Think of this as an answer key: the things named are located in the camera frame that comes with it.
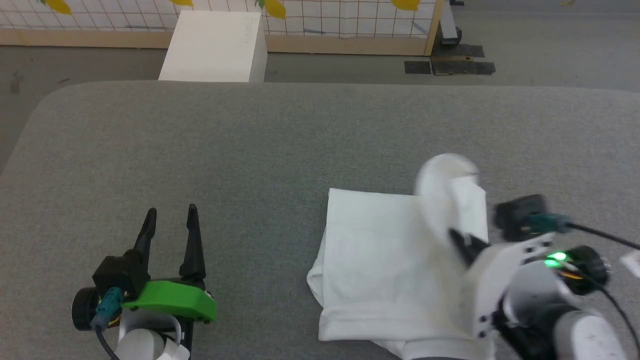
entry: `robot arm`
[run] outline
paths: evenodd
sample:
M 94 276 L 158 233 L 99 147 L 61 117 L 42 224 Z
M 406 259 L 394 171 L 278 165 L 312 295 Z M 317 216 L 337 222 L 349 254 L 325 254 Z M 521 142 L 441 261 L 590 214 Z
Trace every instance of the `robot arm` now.
M 204 284 L 196 206 L 189 205 L 180 277 L 152 280 L 147 272 L 156 217 L 156 209 L 149 209 L 134 247 L 123 256 L 107 256 L 93 274 L 96 286 L 78 291 L 72 304 L 76 329 L 95 331 L 112 360 L 188 360 L 194 322 L 216 318 L 216 303 Z M 102 336 L 114 326 L 120 327 L 115 352 Z
M 600 256 L 581 246 L 548 258 L 554 233 L 534 234 L 524 225 L 529 215 L 546 213 L 539 195 L 497 210 L 506 243 L 450 232 L 468 266 L 460 304 L 464 330 L 479 340 L 498 330 L 523 360 L 625 359 L 613 328 L 580 297 L 609 278 Z

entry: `green led light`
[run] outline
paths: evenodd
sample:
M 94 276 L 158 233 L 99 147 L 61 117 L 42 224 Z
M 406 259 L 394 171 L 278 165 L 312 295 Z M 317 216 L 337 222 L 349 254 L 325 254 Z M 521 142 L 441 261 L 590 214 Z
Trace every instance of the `green led light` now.
M 556 252 L 548 256 L 549 258 L 554 258 L 556 260 L 563 261 L 566 259 L 566 254 L 564 252 Z
M 548 268 L 557 268 L 557 267 L 562 266 L 562 264 L 558 263 L 556 260 L 553 260 L 553 259 L 547 259 L 547 260 L 545 260 L 545 265 L 546 265 Z

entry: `teal connector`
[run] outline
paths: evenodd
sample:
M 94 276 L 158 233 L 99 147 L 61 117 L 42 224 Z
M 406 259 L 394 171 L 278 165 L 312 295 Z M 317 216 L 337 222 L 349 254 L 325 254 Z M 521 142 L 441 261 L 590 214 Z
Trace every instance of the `teal connector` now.
M 99 329 L 100 331 L 104 331 L 120 309 L 120 306 L 122 306 L 123 301 L 123 291 L 120 288 L 110 288 L 95 310 L 95 316 L 89 324 L 91 328 L 93 330 Z
M 568 233 L 571 229 L 567 226 L 571 218 L 560 214 L 529 215 L 526 221 L 528 232 L 532 234 Z

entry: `black cable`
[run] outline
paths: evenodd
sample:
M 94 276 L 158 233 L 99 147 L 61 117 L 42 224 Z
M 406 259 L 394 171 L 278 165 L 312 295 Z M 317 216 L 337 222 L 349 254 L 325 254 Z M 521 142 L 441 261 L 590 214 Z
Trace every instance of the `black cable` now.
M 167 339 L 169 339 L 169 340 L 173 341 L 176 345 L 180 345 L 179 343 L 177 343 L 177 342 L 175 341 L 175 339 L 173 338 L 173 336 L 171 336 L 171 335 L 167 335 L 167 334 L 165 334 L 165 333 L 163 333 L 163 332 L 158 332 L 158 331 L 156 331 L 156 332 L 158 333 L 158 335 L 160 335 L 160 337 L 161 337 L 161 338 L 162 338 L 162 340 L 164 341 L 164 344 L 165 344 L 165 345 L 166 345 L 166 340 L 167 340 Z
M 95 333 L 98 336 L 98 340 L 100 341 L 100 344 L 104 348 L 104 351 L 106 351 L 107 354 L 111 357 L 111 360 L 120 360 L 116 355 L 116 353 L 113 352 L 109 344 L 107 344 L 107 341 L 104 339 L 104 336 L 102 335 L 102 329 L 97 327 L 95 329 Z
M 579 275 L 579 276 L 581 276 L 585 280 L 589 281 L 596 289 L 598 289 L 599 292 L 602 293 L 602 295 L 604 295 L 609 300 L 609 302 L 611 302 L 613 307 L 616 308 L 616 310 L 618 311 L 618 313 L 622 317 L 622 320 L 625 322 L 625 325 L 627 325 L 627 328 L 629 329 L 629 332 L 631 333 L 631 336 L 634 339 L 634 343 L 636 344 L 636 352 L 638 354 L 638 358 L 640 359 L 640 340 L 638 339 L 636 328 L 633 326 L 633 324 L 631 324 L 631 320 L 629 320 L 629 317 L 627 316 L 627 313 L 624 310 L 622 310 L 622 307 L 620 307 L 620 304 L 618 303 L 618 301 L 613 297 L 613 295 L 611 295 L 607 291 L 607 289 L 604 288 L 604 286 L 598 284 L 590 276 L 585 275 L 583 272 L 581 272 L 580 270 L 577 270 L 577 269 L 576 270 L 572 270 L 572 272 L 577 274 L 577 275 Z
M 576 229 L 576 230 L 580 230 L 580 231 L 584 231 L 585 233 L 589 233 L 589 234 L 593 234 L 596 236 L 600 236 L 602 238 L 605 239 L 609 239 L 611 241 L 615 241 L 616 243 L 620 243 L 622 245 L 626 245 L 628 247 L 632 247 L 636 250 L 640 250 L 640 245 L 636 244 L 636 243 L 632 243 L 631 241 L 625 240 L 623 238 L 619 238 L 615 235 L 611 235 L 611 234 L 607 234 L 603 231 L 600 230 L 596 230 L 593 229 L 592 227 L 588 227 L 588 226 L 584 226 L 584 225 L 580 225 L 580 224 L 574 224 L 573 222 L 568 222 L 565 224 L 566 227 L 570 227 L 572 229 Z

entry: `white fabric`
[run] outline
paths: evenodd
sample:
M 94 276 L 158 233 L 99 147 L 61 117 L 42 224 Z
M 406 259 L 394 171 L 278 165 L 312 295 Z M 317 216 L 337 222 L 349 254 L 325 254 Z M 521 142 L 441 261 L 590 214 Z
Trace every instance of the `white fabric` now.
M 307 282 L 324 307 L 318 338 L 371 340 L 402 359 L 491 359 L 456 318 L 464 268 L 450 227 L 487 239 L 476 167 L 443 154 L 419 173 L 416 195 L 330 189 L 326 228 Z
M 189 350 L 171 340 L 166 341 L 163 354 L 157 360 L 189 360 Z

